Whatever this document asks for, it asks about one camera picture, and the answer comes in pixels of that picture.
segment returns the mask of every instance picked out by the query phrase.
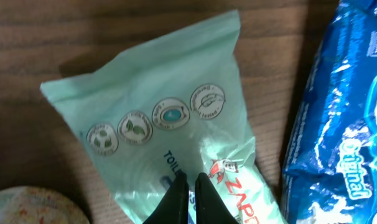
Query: wood grain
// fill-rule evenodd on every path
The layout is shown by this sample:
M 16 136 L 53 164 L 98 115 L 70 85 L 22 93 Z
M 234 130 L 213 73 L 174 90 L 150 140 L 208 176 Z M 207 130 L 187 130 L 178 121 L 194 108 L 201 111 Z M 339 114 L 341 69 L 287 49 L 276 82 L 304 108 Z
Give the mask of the wood grain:
M 120 51 L 239 9 L 235 55 L 256 163 L 279 195 L 284 154 L 313 54 L 336 0 L 0 0 L 0 189 L 39 185 L 93 223 L 130 223 L 41 82 L 93 72 Z

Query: toilet wipes packet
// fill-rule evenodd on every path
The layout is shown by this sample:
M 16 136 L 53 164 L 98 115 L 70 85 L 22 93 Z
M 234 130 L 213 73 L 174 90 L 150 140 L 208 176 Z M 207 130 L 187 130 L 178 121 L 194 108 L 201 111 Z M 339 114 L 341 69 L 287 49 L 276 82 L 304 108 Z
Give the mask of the toilet wipes packet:
M 42 93 L 82 142 L 115 201 L 135 223 L 179 173 L 209 175 L 239 223 L 284 223 L 254 166 L 233 50 L 237 11 L 120 53 L 98 71 L 43 83 Z
M 283 167 L 289 223 L 377 224 L 377 1 L 342 0 Z

